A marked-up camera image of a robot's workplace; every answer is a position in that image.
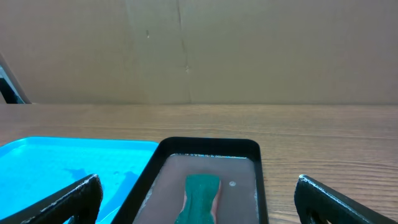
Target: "cardboard wall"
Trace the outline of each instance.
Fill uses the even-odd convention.
[[[396,0],[3,0],[34,103],[398,103]]]

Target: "black tray rim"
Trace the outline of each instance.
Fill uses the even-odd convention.
[[[266,192],[261,164],[260,146],[250,139],[170,137],[160,142],[136,184],[123,202],[112,224],[131,224],[158,173],[173,154],[247,157],[254,163],[259,223],[268,224]]]

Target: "wood grain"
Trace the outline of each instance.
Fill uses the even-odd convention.
[[[249,138],[271,223],[299,222],[299,174],[398,221],[398,106],[0,105],[0,144],[26,136]]]

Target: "plastic tray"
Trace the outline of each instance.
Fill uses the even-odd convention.
[[[127,196],[113,223],[131,224],[139,213],[148,192],[152,187],[166,160],[174,154],[207,155],[223,157],[245,157],[254,164],[254,174],[257,189],[258,220],[260,224],[268,223],[266,194],[261,165],[259,145],[248,139],[211,139],[211,138],[181,138],[164,139],[157,147],[154,155],[148,162],[137,184]]]
[[[111,223],[157,146],[54,137],[6,144],[0,147],[0,220],[95,173],[104,191],[97,223]]]

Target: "green sponge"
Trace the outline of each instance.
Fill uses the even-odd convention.
[[[218,200],[216,196],[218,196],[220,187],[220,178],[215,175],[195,174],[187,176],[184,205],[175,224],[215,224],[215,210]]]

